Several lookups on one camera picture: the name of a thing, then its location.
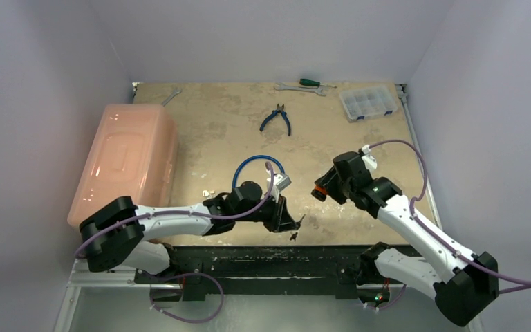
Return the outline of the black-headed key bunch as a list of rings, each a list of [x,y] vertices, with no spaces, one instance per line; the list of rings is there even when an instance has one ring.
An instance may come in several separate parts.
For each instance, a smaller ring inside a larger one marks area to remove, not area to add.
[[[299,235],[299,230],[300,230],[300,228],[301,228],[301,224],[302,224],[302,221],[304,220],[305,216],[306,216],[306,215],[303,214],[303,215],[301,216],[300,220],[298,220],[298,222],[297,222],[297,229],[296,229],[296,230],[293,230],[293,231],[291,232],[291,235],[290,235],[290,238],[289,238],[290,241],[296,241],[296,240],[297,240],[297,237],[298,237],[298,235]]]

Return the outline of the orange black padlock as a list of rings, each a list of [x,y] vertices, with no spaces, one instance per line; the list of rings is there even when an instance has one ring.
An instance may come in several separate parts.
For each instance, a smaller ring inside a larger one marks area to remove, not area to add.
[[[328,197],[328,192],[325,187],[315,185],[310,193],[318,201],[324,202]]]

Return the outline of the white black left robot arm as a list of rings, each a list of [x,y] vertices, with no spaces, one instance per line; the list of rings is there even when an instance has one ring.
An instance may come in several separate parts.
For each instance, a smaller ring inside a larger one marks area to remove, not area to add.
[[[93,273],[124,265],[169,283],[178,276],[178,264],[156,239],[223,234],[238,222],[262,223],[272,233],[301,227],[274,184],[264,192],[257,183],[246,181],[231,192],[185,207],[149,207],[119,196],[80,223],[82,244],[75,257],[86,260]]]

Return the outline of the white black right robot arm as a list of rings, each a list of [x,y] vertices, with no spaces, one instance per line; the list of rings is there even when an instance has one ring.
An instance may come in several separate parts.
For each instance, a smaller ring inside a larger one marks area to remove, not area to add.
[[[480,255],[446,235],[385,177],[373,178],[373,157],[349,151],[333,159],[329,171],[315,181],[311,194],[339,204],[350,201],[374,219],[395,230],[417,252],[410,257],[377,243],[361,256],[359,282],[381,277],[396,279],[435,301],[453,324],[467,326],[499,296],[498,262],[491,254]]]

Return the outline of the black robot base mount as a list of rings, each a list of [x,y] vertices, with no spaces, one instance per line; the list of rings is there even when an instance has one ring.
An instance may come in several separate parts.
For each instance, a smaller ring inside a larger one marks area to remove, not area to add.
[[[151,275],[129,273],[130,286],[148,286],[159,302],[208,295],[305,295],[384,304],[396,298],[401,283],[362,271],[368,245],[325,246],[175,246],[176,263]]]

